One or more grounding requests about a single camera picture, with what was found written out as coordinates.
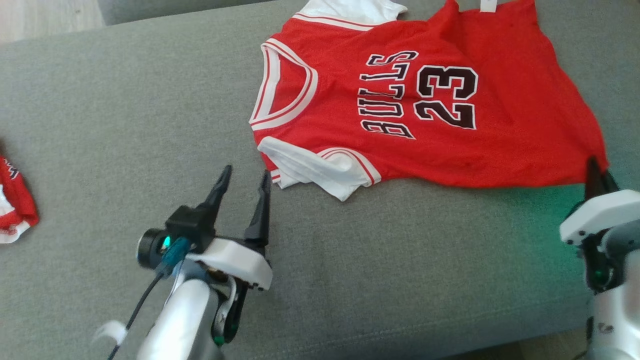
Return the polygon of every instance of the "red cloth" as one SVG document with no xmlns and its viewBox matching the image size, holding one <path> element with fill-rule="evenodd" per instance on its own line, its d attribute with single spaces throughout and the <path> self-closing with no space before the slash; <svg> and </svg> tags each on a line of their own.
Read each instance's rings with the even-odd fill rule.
<svg viewBox="0 0 640 360">
<path fill-rule="evenodd" d="M 382 181 L 473 188 L 582 183 L 590 156 L 609 166 L 596 118 L 558 65 L 533 0 L 495 13 L 460 12 L 447 0 L 427 21 L 340 22 L 297 15 L 267 40 L 250 121 L 258 144 L 275 138 L 319 157 L 344 149 Z M 320 183 L 308 154 L 278 151 L 281 165 L 264 156 L 272 174 Z"/>
<path fill-rule="evenodd" d="M 0 243 L 12 243 L 38 223 L 33 198 L 22 174 L 0 156 Z"/>
</svg>

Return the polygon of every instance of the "grey couch cushion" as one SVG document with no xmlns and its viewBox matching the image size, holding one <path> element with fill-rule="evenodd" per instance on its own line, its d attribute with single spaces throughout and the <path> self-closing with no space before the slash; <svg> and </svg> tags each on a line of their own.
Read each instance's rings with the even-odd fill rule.
<svg viewBox="0 0 640 360">
<path fill-rule="evenodd" d="M 600 119 L 612 172 L 640 188 L 640 4 L 539 0 L 540 23 Z M 443 1 L 403 1 L 427 19 Z M 475 1 L 465 1 L 468 8 Z M 218 219 L 239 235 L 263 164 L 247 119 L 260 43 L 303 1 L 122 24 L 0 49 L 0 136 L 42 222 L 0 248 L 0 349 L 99 359 L 152 279 L 136 241 L 235 166 Z M 464 190 L 400 180 L 340 203 L 274 189 L 271 290 L 250 293 L 229 359 L 432 359 L 583 324 L 582 263 L 557 227 L 580 186 Z M 170 284 L 147 300 L 134 359 Z"/>
<path fill-rule="evenodd" d="M 107 25 L 270 0 L 98 0 Z"/>
</svg>

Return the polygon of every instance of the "robotic arm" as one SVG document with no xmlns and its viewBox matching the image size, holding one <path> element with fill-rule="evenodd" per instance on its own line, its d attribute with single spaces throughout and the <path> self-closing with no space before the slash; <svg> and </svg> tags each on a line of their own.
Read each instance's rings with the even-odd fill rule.
<svg viewBox="0 0 640 360">
<path fill-rule="evenodd" d="M 218 236 L 214 223 L 227 190 L 227 165 L 205 202 L 179 207 L 165 229 L 149 229 L 138 243 L 138 263 L 173 288 L 138 352 L 138 360 L 223 360 L 220 348 L 239 327 L 249 289 L 268 290 L 269 175 L 243 239 Z M 585 281 L 595 295 L 587 321 L 589 360 L 640 360 L 640 193 L 620 190 L 596 159 L 588 161 L 584 201 L 560 226 L 562 240 L 578 247 Z"/>
<path fill-rule="evenodd" d="M 589 159 L 584 202 L 561 224 L 560 235 L 579 248 L 595 296 L 586 359 L 640 360 L 640 193 L 620 190 Z"/>
<path fill-rule="evenodd" d="M 155 270 L 157 276 L 125 333 L 153 285 L 175 278 L 163 310 L 140 347 L 139 360 L 224 359 L 220 348 L 236 335 L 248 290 L 271 286 L 273 273 L 264 257 L 269 243 L 269 174 L 262 178 L 253 219 L 239 239 L 218 236 L 214 228 L 231 171 L 227 165 L 203 203 L 179 207 L 164 229 L 149 229 L 138 242 L 138 263 Z"/>
</svg>

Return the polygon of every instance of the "black cable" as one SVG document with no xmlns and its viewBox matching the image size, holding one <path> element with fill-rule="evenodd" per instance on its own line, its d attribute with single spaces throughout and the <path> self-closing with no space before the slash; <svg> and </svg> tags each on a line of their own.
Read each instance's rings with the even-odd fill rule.
<svg viewBox="0 0 640 360">
<path fill-rule="evenodd" d="M 571 360 L 579 360 L 579 359 L 582 359 L 582 358 L 583 358 L 583 357 L 585 357 L 585 356 L 587 356 L 587 351 L 586 351 L 586 350 L 585 350 L 585 351 L 583 351 L 583 352 L 581 352 L 581 353 L 579 353 L 578 355 L 576 355 L 576 356 L 575 356 L 573 359 L 571 359 Z"/>
<path fill-rule="evenodd" d="M 145 290 L 145 293 L 142 294 L 142 297 L 140 298 L 140 300 L 138 301 L 138 305 L 136 305 L 136 309 L 134 309 L 133 314 L 131 314 L 131 317 L 129 318 L 129 322 L 127 323 L 127 326 L 125 326 L 125 330 L 129 331 L 129 329 L 131 329 L 131 325 L 133 325 L 133 321 L 136 319 L 136 316 L 138 315 L 138 313 L 140 312 L 140 309 L 142 308 L 142 304 L 145 303 L 145 300 L 147 299 L 147 296 L 149 296 L 149 293 L 151 293 L 151 290 L 154 289 L 154 287 L 156 286 L 156 284 L 163 278 L 162 273 L 158 273 L 156 275 L 156 278 L 151 282 L 151 284 L 149 284 L 149 286 L 147 287 L 147 289 Z M 117 345 L 113 347 L 113 350 L 111 351 L 111 354 L 109 355 L 109 357 L 107 358 L 107 360 L 113 360 L 113 357 L 116 356 L 116 353 L 118 352 L 118 350 L 120 350 L 120 345 Z"/>
</svg>

